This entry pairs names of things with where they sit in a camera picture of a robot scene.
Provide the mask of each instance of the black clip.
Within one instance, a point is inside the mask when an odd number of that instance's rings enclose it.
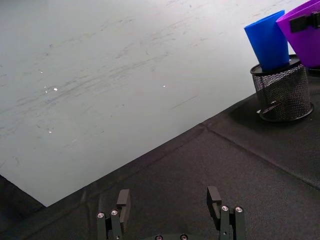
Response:
[[[318,29],[320,28],[320,11],[315,11],[310,16],[304,15],[296,17],[289,22],[292,33],[306,30],[309,26]]]

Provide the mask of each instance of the purple cup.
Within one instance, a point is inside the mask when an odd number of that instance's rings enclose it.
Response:
[[[308,68],[320,67],[320,28],[309,26],[305,30],[292,33],[290,20],[310,16],[318,11],[320,11],[320,0],[310,0],[276,21],[301,63]]]

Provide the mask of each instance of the black mesh pencil holder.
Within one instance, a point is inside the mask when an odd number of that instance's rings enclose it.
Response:
[[[306,68],[296,55],[290,55],[290,63],[285,67],[266,72],[258,64],[250,72],[263,120],[290,122],[314,110],[310,102]]]

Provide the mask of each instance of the blue cup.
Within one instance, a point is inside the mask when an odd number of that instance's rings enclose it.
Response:
[[[276,12],[244,28],[263,71],[289,64],[288,41],[276,23],[284,14]]]

